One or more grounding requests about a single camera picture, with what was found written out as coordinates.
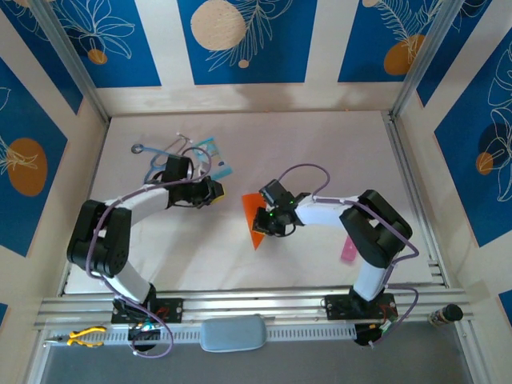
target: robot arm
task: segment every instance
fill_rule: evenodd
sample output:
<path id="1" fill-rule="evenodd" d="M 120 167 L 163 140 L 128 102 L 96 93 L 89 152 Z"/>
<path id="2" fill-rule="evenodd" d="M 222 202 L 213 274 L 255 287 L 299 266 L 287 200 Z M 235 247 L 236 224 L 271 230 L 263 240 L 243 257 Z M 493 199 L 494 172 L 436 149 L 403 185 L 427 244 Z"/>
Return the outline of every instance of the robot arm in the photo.
<path id="1" fill-rule="evenodd" d="M 372 302 L 383 292 L 387 270 L 405 244 L 382 224 L 373 226 L 370 221 L 374 218 L 348 201 L 369 207 L 405 238 L 412 236 L 407 222 L 374 190 L 367 190 L 361 196 L 352 198 L 313 198 L 305 193 L 293 196 L 277 180 L 273 180 L 260 193 L 270 209 L 258 210 L 253 230 L 278 237 L 287 236 L 287 225 L 336 226 L 347 231 L 364 259 L 352 287 L 355 302 L 361 299 Z"/>
<path id="2" fill-rule="evenodd" d="M 190 167 L 189 158 L 171 155 L 167 160 L 166 170 L 162 173 L 162 179 L 153 180 L 153 184 L 188 178 Z M 91 270 L 103 275 L 112 287 L 124 296 L 145 306 L 152 306 L 156 289 L 128 262 L 131 227 L 152 214 L 172 207 L 177 202 L 187 202 L 191 206 L 201 208 L 223 195 L 222 185 L 210 177 L 205 177 L 199 182 L 186 182 L 148 190 L 123 202 L 110 212 L 100 231 L 93 251 Z M 86 269 L 87 253 L 94 228 L 107 207 L 114 201 L 89 200 L 82 205 L 68 245 L 67 258 L 83 270 Z"/>

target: orange circle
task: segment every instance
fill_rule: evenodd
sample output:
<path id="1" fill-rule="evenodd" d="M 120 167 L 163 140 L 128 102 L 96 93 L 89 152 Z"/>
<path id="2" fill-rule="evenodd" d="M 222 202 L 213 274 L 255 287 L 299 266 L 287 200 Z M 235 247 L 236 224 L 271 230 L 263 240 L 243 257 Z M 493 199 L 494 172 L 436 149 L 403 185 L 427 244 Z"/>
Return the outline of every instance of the orange circle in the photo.
<path id="1" fill-rule="evenodd" d="M 396 43 L 388 50 L 384 58 L 384 70 L 393 76 L 409 72 L 410 66 L 423 44 L 423 40 L 425 40 L 424 35 L 416 34 L 407 40 Z"/>
<path id="2" fill-rule="evenodd" d="M 106 60 L 108 59 L 108 57 L 106 56 L 106 54 L 103 51 L 97 50 L 95 48 L 90 50 L 89 52 L 87 52 L 87 57 L 94 64 L 98 64 L 99 66 L 105 64 Z"/>
<path id="3" fill-rule="evenodd" d="M 9 149 L 15 154 L 7 154 L 13 163 L 7 167 L 11 185 L 28 197 L 37 196 L 45 186 L 48 164 L 44 149 L 31 138 L 14 140 Z"/>
<path id="4" fill-rule="evenodd" d="M 493 157 L 487 152 L 482 152 L 477 157 L 477 171 L 484 176 L 493 170 Z"/>
<path id="5" fill-rule="evenodd" d="M 247 60 L 245 60 L 245 59 L 240 60 L 238 62 L 238 66 L 244 70 L 245 68 L 249 67 L 249 62 Z"/>

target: stethoscope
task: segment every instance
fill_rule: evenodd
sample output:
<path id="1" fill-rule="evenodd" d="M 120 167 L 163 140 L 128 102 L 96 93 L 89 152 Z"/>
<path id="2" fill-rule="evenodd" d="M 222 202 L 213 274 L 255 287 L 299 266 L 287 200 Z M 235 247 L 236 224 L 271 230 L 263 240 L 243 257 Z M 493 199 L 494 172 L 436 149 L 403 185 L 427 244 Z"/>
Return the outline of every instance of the stethoscope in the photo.
<path id="1" fill-rule="evenodd" d="M 180 149 L 175 152 L 176 154 L 180 154 L 185 149 L 185 147 L 187 147 L 189 144 L 192 143 L 192 140 L 190 140 L 190 138 L 188 138 L 187 136 L 184 136 L 183 134 L 180 134 L 179 132 L 176 133 L 176 135 L 179 137 L 176 140 L 174 140 L 164 150 L 157 150 L 156 148 L 152 148 L 150 146 L 144 146 L 143 144 L 140 144 L 140 143 L 132 145 L 132 147 L 131 147 L 132 154 L 141 154 L 142 152 L 153 152 L 154 154 L 156 154 L 155 156 L 153 156 L 153 158 L 150 161 L 150 170 L 148 170 L 146 176 L 144 177 L 144 184 L 146 184 L 150 180 L 151 175 L 154 172 L 163 171 L 166 168 L 166 162 L 164 162 L 162 164 L 157 162 L 157 160 L 158 160 L 158 158 L 160 158 L 160 156 L 169 157 L 171 155 L 171 153 L 169 153 L 169 150 L 173 146 L 178 144 L 180 141 L 183 141 L 183 144 L 180 147 Z"/>

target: beige circle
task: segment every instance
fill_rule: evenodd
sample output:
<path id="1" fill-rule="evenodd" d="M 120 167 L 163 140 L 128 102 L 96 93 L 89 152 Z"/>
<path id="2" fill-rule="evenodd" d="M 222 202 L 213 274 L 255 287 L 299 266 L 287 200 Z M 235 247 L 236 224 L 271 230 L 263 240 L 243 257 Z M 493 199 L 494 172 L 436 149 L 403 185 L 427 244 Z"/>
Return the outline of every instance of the beige circle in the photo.
<path id="1" fill-rule="evenodd" d="M 366 8 L 370 8 L 372 6 L 376 6 L 378 4 L 378 2 L 380 2 L 380 0 L 362 0 L 362 4 Z"/>
<path id="2" fill-rule="evenodd" d="M 46 2 L 54 2 L 55 0 L 46 0 Z M 13 0 L 16 4 L 23 6 L 25 8 L 29 7 L 29 0 Z"/>
<path id="3" fill-rule="evenodd" d="M 196 9 L 190 20 L 192 34 L 207 50 L 228 50 L 246 35 L 246 22 L 226 0 L 208 0 Z"/>
<path id="4" fill-rule="evenodd" d="M 238 66 L 244 70 L 245 68 L 247 68 L 249 66 L 249 62 L 245 59 L 240 60 L 238 62 Z"/>

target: orange plastic piece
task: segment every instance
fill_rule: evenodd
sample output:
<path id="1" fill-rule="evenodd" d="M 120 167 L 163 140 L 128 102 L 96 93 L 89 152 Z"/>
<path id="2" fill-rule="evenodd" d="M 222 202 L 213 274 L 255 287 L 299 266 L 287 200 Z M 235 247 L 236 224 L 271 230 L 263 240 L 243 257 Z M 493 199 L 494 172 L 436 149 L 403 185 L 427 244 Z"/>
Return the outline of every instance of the orange plastic piece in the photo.
<path id="1" fill-rule="evenodd" d="M 244 194 L 242 196 L 243 210 L 246 212 L 247 225 L 249 226 L 250 237 L 253 241 L 254 250 L 262 243 L 264 234 L 254 231 L 253 220 L 259 207 L 265 208 L 265 200 L 260 194 Z"/>

